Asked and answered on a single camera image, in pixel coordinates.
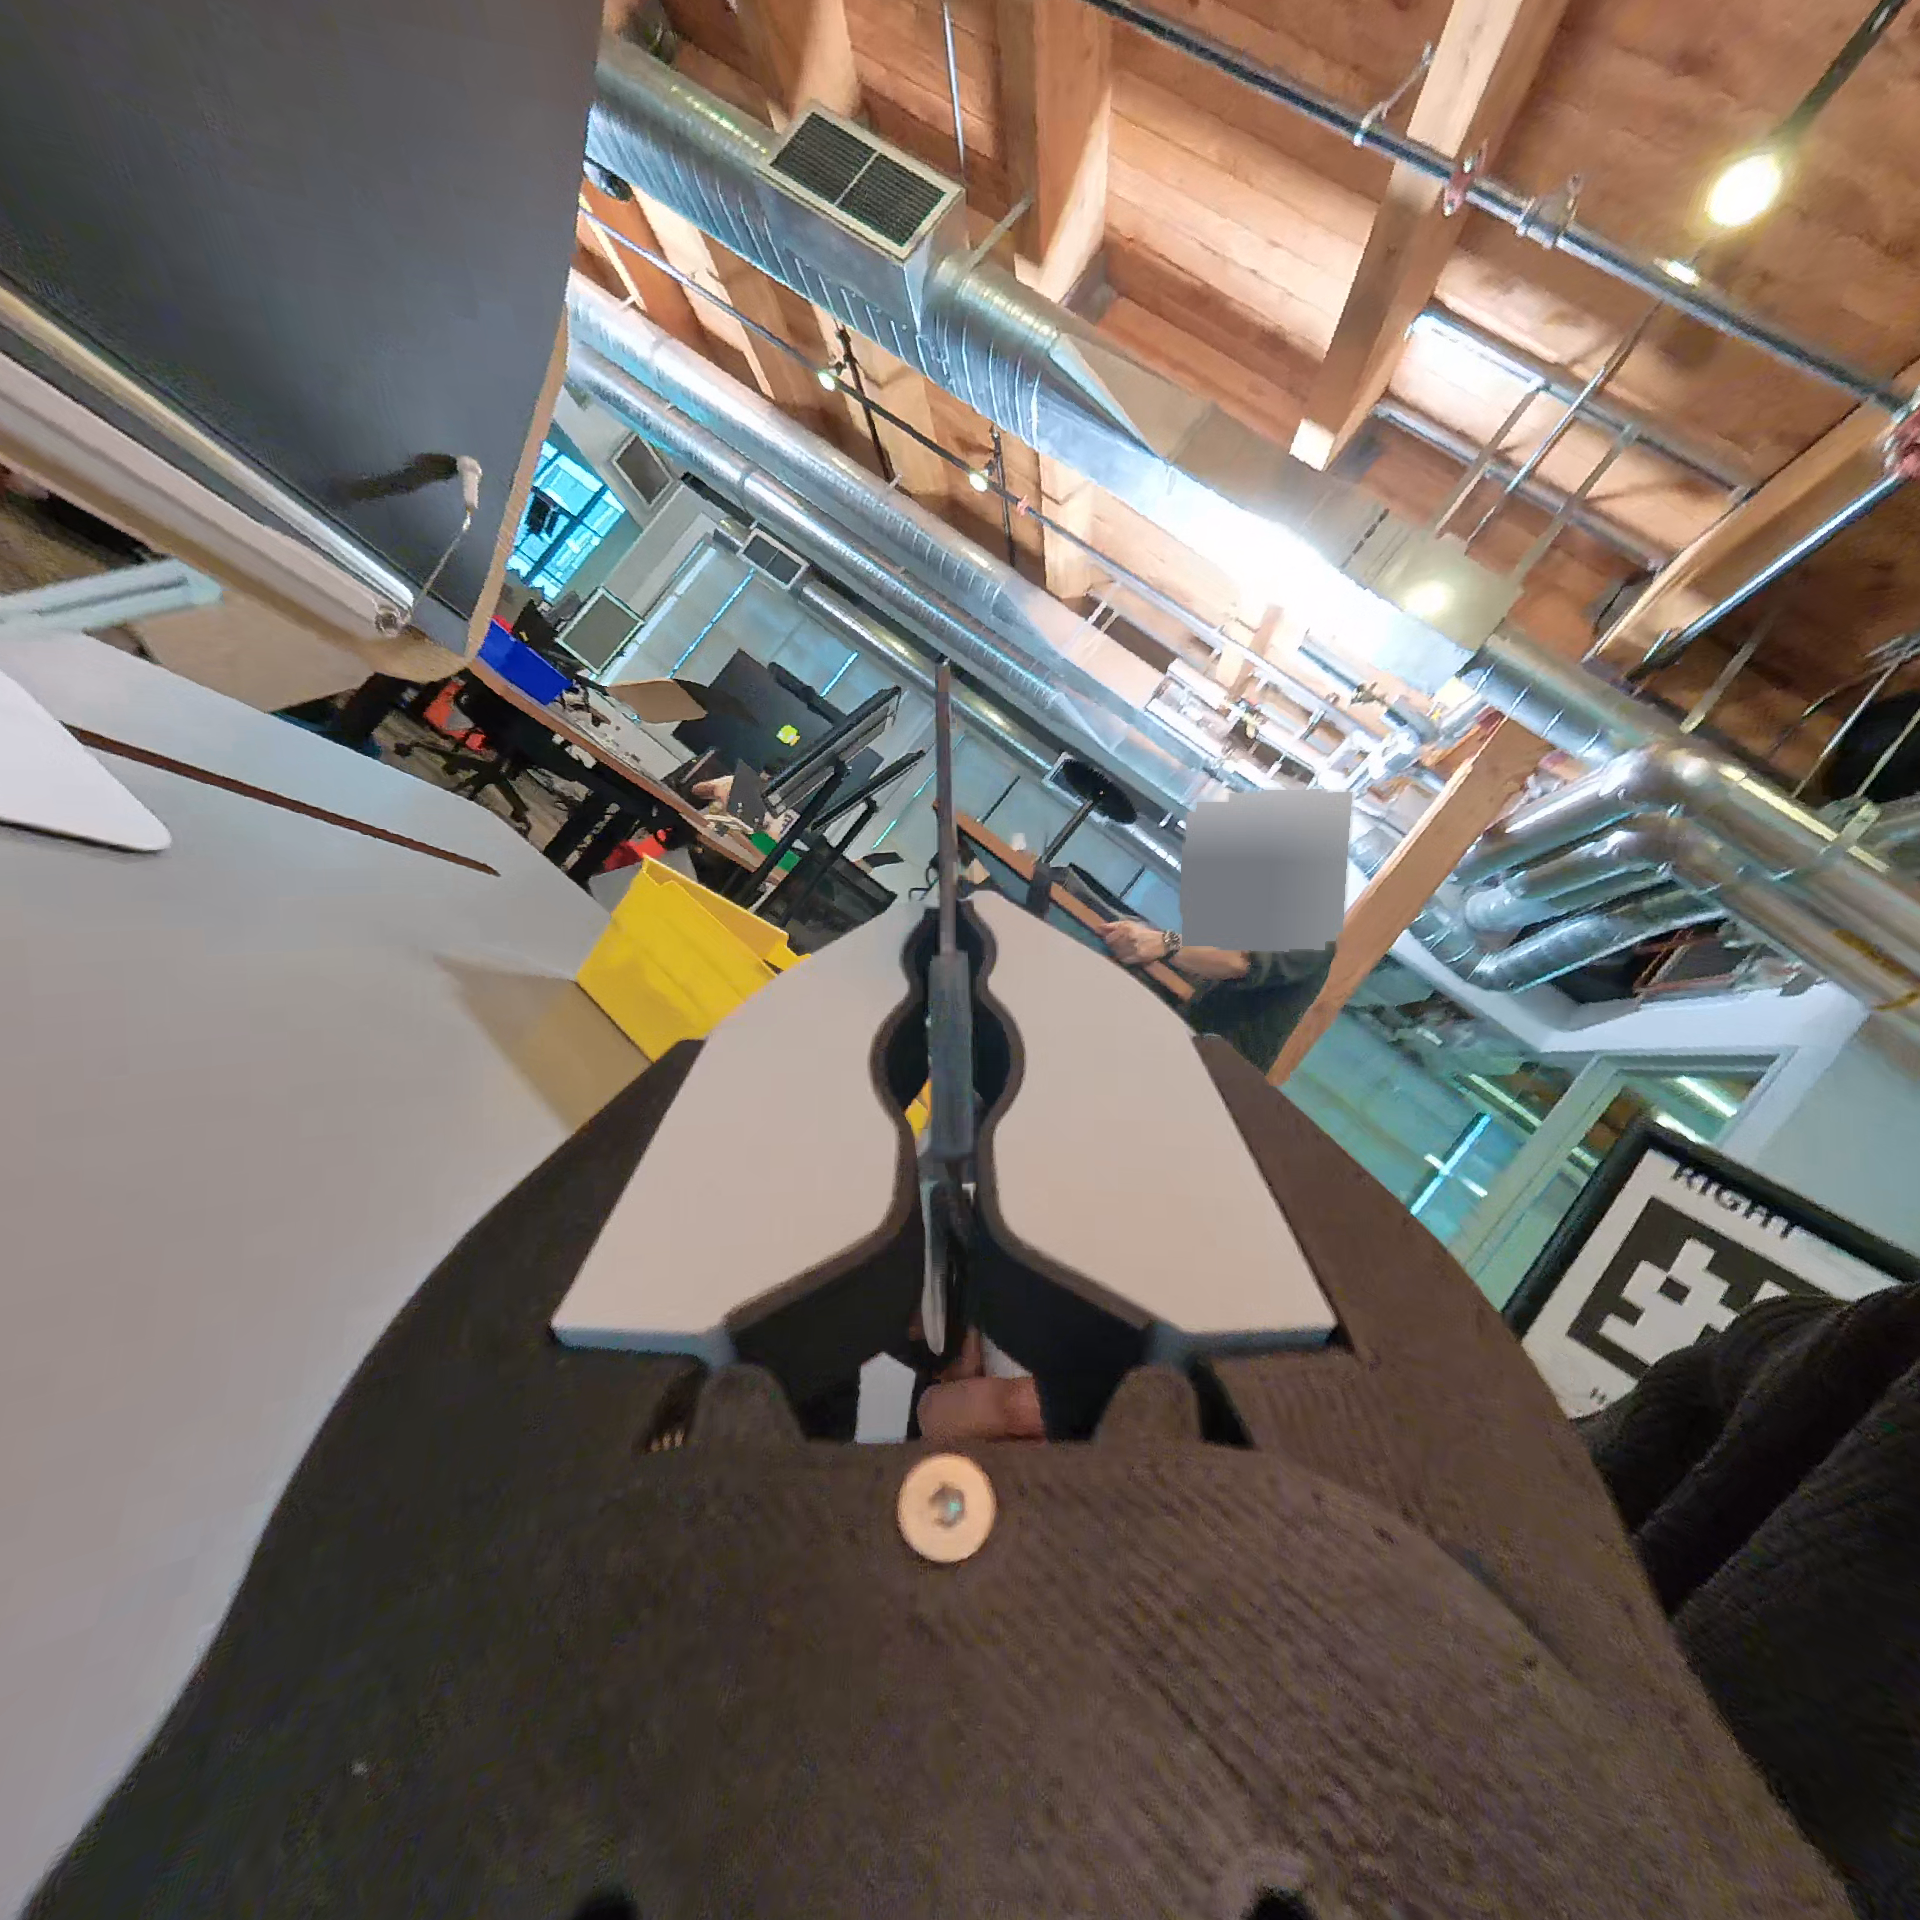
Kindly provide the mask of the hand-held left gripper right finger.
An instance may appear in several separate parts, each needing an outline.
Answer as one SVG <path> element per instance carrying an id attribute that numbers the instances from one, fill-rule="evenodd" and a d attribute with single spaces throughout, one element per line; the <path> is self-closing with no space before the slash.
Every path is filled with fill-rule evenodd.
<path id="1" fill-rule="evenodd" d="M 1338 1313 L 1171 1009 L 997 894 L 965 904 L 1006 1055 L 975 1147 L 969 1318 L 1048 1438 L 1092 1438 L 1143 1369 L 1328 1346 Z"/>

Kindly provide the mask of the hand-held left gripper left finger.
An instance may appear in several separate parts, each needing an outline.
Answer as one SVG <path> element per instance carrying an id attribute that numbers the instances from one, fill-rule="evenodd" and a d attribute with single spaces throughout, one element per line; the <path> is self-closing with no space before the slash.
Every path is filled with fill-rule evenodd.
<path id="1" fill-rule="evenodd" d="M 751 997 L 685 1079 L 553 1313 L 568 1354 L 772 1376 L 815 1438 L 864 1438 L 862 1374 L 922 1313 L 899 1035 L 925 1012 L 899 902 Z"/>

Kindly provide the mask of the black plate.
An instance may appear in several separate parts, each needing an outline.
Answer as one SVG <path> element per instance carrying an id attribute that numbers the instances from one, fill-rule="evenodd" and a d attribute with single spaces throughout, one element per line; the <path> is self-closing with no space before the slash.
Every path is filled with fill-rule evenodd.
<path id="1" fill-rule="evenodd" d="M 928 1119 L 922 1144 L 925 1344 L 943 1364 L 969 1336 L 977 1174 L 975 974 L 959 930 L 959 829 L 955 803 L 952 668 L 932 686 L 935 858 L 932 948 L 925 971 Z"/>

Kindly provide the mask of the person's right hand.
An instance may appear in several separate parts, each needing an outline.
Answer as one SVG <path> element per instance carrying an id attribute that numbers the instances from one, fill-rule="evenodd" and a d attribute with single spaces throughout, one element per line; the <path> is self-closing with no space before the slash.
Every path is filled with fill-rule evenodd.
<path id="1" fill-rule="evenodd" d="M 975 1374 L 928 1384 L 916 1405 L 921 1438 L 943 1448 L 1047 1441 L 1044 1401 L 1032 1376 Z"/>

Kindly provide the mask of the yellow storage bin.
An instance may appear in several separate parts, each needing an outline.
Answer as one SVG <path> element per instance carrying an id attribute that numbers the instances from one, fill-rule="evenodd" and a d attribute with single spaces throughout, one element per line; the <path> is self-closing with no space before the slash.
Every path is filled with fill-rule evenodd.
<path id="1" fill-rule="evenodd" d="M 709 1039 L 805 961 L 780 927 L 657 858 L 607 879 L 624 888 L 576 985 L 651 1063 Z"/>

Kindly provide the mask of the black desk wooden edge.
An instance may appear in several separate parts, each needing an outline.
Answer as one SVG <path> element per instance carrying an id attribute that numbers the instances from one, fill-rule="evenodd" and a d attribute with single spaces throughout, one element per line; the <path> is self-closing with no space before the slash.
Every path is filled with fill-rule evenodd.
<path id="1" fill-rule="evenodd" d="M 983 872 L 983 877 L 970 881 L 970 887 L 977 890 L 992 888 L 1026 908 L 1037 885 L 1040 856 L 1013 846 L 965 813 L 957 818 L 957 836 L 963 864 L 969 872 L 977 869 Z M 1114 961 L 1117 954 L 1105 941 L 1105 929 L 1111 923 L 1137 923 L 1137 910 L 1105 894 L 1078 869 L 1048 869 L 1048 877 L 1048 894 L 1040 918 L 1097 954 Z M 1130 972 L 1177 1011 L 1184 1011 L 1197 993 L 1197 985 L 1166 962 L 1137 965 L 1130 966 Z"/>

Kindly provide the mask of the wooden ceiling beam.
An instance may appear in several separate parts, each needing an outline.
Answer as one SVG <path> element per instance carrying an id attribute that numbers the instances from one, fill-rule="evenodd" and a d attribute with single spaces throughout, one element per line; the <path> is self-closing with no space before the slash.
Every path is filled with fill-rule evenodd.
<path id="1" fill-rule="evenodd" d="M 1543 737 L 1514 719 L 1476 726 L 1469 742 L 1473 753 L 1458 759 L 1453 779 L 1348 908 L 1326 981 L 1271 1066 L 1271 1086 L 1283 1088 L 1299 1072 L 1357 988 L 1514 803 L 1551 751 Z"/>

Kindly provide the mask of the wooden top workbench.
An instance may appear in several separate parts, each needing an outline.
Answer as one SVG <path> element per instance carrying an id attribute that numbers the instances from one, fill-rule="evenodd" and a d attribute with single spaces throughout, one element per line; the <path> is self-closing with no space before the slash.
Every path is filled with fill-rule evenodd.
<path id="1" fill-rule="evenodd" d="M 589 799 L 545 846 L 545 858 L 579 887 L 589 888 L 595 877 L 607 872 L 621 846 L 657 830 L 667 833 L 668 852 L 700 849 L 730 877 L 751 879 L 761 871 L 763 852 L 752 836 L 724 829 L 693 797 L 651 775 L 627 751 L 624 735 L 608 735 L 564 708 L 542 706 L 480 658 L 466 661 L 465 671 L 473 686 L 486 688 L 500 704 L 515 708 L 535 737 L 560 749 L 567 759 L 567 770 L 559 775 L 562 781 L 586 787 Z"/>

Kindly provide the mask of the framed tag sign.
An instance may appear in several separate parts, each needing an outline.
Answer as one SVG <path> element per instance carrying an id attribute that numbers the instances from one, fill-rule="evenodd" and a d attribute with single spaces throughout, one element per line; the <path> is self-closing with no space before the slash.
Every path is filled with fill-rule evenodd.
<path id="1" fill-rule="evenodd" d="M 1857 1302 L 1908 1284 L 1908 1250 L 1674 1127 L 1638 1119 L 1500 1318 L 1579 1423 L 1765 1302 Z"/>

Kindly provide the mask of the small blue bin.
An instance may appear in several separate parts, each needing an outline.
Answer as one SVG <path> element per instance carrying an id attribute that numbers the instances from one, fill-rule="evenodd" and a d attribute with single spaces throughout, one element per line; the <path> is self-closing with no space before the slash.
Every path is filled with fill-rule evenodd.
<path id="1" fill-rule="evenodd" d="M 553 708 L 574 690 L 571 675 L 500 620 L 489 623 L 476 661 L 537 708 Z"/>

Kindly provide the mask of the white metal stand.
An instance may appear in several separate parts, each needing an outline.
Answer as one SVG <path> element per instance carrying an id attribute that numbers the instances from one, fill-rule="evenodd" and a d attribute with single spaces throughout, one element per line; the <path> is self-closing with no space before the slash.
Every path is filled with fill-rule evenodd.
<path id="1" fill-rule="evenodd" d="M 192 875 L 498 877 L 508 833 L 444 790 L 166 663 L 4 623 L 4 830 Z"/>

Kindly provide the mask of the grey rectangular air duct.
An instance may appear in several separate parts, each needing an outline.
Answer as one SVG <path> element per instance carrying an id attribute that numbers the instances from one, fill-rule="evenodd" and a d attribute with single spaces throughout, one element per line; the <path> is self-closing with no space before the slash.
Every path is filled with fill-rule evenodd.
<path id="1" fill-rule="evenodd" d="M 1314 468 L 1217 402 L 1088 331 L 1048 372 L 1077 405 L 1070 448 L 1092 479 L 1348 661 L 1436 694 L 1488 646 L 1521 584 L 1467 547 Z"/>

